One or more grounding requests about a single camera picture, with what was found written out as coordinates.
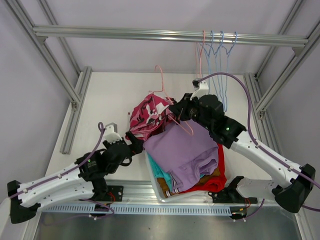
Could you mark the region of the blue wire hanger brown trousers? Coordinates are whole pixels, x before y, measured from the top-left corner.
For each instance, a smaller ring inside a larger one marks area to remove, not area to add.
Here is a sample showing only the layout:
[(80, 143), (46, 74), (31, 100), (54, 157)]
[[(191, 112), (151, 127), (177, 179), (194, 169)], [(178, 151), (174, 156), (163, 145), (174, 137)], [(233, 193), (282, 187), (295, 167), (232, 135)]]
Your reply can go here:
[[(221, 59), (221, 47), (223, 46), (223, 41), (224, 41), (224, 32), (220, 32), (221, 39), (219, 41), (219, 45), (216, 49), (216, 52), (214, 54), (214, 60), (215, 60), (215, 68), (216, 72), (221, 72), (222, 71), (222, 59)], [(222, 83), (222, 77), (220, 75), (217, 76), (217, 81), (218, 81), (218, 88), (219, 88), (219, 96), (221, 99), (221, 102), (224, 102), (224, 94), (223, 94), (223, 83)]]

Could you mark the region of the red trousers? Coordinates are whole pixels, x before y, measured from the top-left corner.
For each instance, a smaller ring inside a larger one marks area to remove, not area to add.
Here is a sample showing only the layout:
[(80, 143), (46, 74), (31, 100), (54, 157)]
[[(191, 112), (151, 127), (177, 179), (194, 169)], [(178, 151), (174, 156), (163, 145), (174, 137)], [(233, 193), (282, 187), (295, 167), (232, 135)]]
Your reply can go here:
[(209, 192), (220, 192), (225, 188), (227, 178), (225, 176), (225, 155), (223, 146), (218, 146), (218, 167), (213, 171), (211, 175), (203, 176), (199, 182), (191, 187), (190, 189), (183, 191), (182, 193), (189, 193), (195, 191), (209, 191)]

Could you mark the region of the pink wire hanger lilac trousers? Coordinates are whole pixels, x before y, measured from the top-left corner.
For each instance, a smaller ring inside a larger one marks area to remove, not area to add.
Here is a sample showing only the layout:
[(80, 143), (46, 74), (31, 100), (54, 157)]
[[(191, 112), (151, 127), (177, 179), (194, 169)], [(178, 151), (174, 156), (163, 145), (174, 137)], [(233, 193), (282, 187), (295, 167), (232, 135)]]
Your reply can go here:
[(195, 65), (196, 65), (196, 77), (202, 77), (202, 52), (204, 49), (204, 44), (206, 40), (206, 32), (202, 30), (202, 42), (196, 42), (194, 44), (194, 52), (195, 52)]

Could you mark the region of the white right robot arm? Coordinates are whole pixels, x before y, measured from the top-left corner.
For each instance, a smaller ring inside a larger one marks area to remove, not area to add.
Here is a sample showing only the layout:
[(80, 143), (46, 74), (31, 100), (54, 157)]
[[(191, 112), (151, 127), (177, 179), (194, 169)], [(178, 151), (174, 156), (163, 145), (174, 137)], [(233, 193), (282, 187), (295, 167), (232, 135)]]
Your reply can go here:
[(169, 109), (180, 121), (198, 123), (215, 142), (246, 157), (271, 177), (270, 180), (239, 177), (227, 190), (231, 201), (268, 199), (290, 213), (299, 212), (315, 185), (314, 167), (300, 166), (255, 139), (248, 127), (225, 115), (223, 104), (215, 95), (192, 97), (187, 93)]

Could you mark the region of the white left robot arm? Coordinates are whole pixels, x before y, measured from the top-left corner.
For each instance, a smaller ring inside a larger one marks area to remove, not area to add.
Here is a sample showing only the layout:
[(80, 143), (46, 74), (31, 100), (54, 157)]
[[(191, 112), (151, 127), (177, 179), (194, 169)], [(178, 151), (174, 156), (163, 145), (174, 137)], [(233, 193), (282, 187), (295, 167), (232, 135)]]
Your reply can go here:
[(72, 201), (96, 203), (115, 200), (116, 196), (110, 191), (105, 176), (114, 174), (120, 166), (129, 166), (133, 156), (143, 151), (143, 140), (130, 131), (125, 136), (130, 144), (121, 136), (111, 139), (108, 134), (105, 140), (98, 141), (103, 148), (95, 146), (92, 152), (84, 154), (57, 173), (28, 183), (17, 180), (9, 182), (7, 193), (11, 223), (29, 221), (42, 210)]

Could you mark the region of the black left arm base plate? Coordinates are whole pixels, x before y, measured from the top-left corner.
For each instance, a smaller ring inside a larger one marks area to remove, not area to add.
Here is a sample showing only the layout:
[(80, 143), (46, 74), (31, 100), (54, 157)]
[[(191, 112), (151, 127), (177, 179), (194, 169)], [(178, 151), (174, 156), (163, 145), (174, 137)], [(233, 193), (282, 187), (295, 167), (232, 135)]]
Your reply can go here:
[(124, 187), (122, 185), (109, 185), (108, 192), (103, 196), (95, 197), (100, 202), (122, 202), (124, 196)]

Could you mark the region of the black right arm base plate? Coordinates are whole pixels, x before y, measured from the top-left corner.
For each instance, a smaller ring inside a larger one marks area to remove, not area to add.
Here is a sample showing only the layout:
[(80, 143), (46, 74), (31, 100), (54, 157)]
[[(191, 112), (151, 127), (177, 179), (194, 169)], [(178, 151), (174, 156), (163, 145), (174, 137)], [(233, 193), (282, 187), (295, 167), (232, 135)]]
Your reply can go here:
[(225, 187), (219, 192), (209, 191), (207, 193), (215, 204), (257, 204), (258, 199), (256, 197), (244, 198), (236, 189)]

